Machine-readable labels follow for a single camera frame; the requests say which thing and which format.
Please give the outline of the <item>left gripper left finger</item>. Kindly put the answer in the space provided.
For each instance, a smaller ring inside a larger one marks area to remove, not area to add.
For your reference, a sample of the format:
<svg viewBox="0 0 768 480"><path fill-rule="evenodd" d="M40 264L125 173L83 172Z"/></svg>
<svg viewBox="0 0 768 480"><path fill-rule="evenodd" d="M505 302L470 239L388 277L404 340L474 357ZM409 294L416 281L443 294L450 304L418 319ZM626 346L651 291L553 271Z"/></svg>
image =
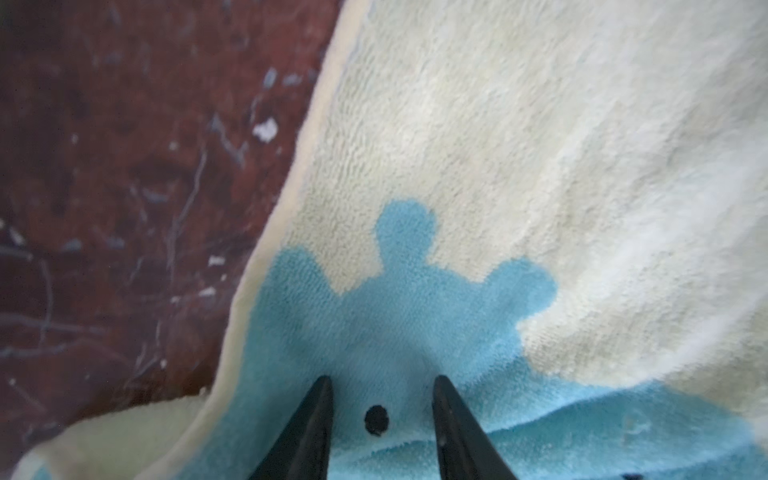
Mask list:
<svg viewBox="0 0 768 480"><path fill-rule="evenodd" d="M328 474L334 395L320 376L249 480L325 480Z"/></svg>

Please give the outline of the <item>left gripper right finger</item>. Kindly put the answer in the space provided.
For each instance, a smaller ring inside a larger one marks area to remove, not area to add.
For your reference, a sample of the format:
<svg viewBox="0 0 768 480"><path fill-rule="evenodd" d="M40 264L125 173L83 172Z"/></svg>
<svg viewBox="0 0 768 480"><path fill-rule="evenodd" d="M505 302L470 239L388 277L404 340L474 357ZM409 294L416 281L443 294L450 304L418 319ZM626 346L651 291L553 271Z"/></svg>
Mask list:
<svg viewBox="0 0 768 480"><path fill-rule="evenodd" d="M442 480L517 480L445 375L434 381L432 411Z"/></svg>

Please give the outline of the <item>mint green cloth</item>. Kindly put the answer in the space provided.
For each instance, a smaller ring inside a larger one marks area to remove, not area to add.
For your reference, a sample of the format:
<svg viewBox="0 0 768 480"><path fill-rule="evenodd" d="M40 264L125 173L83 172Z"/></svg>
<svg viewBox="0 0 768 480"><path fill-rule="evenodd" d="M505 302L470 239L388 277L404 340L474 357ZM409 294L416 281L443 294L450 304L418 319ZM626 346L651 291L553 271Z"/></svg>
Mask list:
<svg viewBox="0 0 768 480"><path fill-rule="evenodd" d="M206 395L17 479L435 479L448 376L521 479L767 475L767 5L349 1Z"/></svg>

